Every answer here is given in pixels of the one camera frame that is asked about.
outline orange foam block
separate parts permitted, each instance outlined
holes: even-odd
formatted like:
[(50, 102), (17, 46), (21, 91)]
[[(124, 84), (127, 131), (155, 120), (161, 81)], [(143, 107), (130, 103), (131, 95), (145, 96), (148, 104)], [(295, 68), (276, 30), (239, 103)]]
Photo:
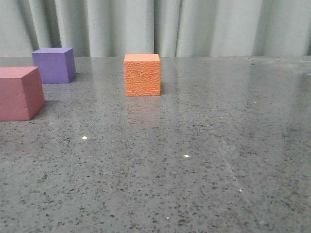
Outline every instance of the orange foam block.
[(44, 104), (38, 67), (0, 67), (0, 121), (30, 120)]
[(161, 61), (158, 54), (126, 54), (124, 59), (125, 94), (159, 96)]

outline pink foam block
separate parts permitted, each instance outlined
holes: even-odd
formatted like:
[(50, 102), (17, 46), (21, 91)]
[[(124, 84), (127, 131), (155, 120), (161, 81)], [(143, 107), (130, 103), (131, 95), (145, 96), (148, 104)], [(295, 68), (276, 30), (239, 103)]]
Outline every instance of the pink foam block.
[(0, 121), (30, 120), (44, 104), (38, 67), (0, 67)]

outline gray countertop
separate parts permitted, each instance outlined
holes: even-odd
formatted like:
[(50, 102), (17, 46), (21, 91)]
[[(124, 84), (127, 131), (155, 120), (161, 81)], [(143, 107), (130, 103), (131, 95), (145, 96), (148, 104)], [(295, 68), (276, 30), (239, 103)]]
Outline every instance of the gray countertop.
[(76, 67), (0, 122), (1, 233), (310, 232), (311, 57), (162, 58), (159, 97), (124, 95), (123, 59)]

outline cube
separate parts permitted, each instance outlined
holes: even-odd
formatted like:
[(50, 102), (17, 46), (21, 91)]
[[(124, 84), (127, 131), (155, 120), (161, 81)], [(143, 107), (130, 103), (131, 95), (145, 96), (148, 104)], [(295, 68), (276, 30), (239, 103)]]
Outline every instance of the cube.
[(158, 54), (126, 54), (124, 58), (125, 94), (159, 96), (161, 61)]
[(43, 48), (32, 54), (42, 83), (70, 83), (76, 77), (72, 48)]
[(44, 104), (38, 67), (0, 67), (0, 121), (31, 120)]

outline orange cube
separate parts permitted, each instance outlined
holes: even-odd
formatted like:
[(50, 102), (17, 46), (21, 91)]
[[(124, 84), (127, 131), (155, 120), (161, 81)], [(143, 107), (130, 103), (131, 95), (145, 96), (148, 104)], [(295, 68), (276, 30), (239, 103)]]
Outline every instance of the orange cube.
[(125, 94), (159, 96), (161, 61), (158, 54), (126, 54), (124, 59)]

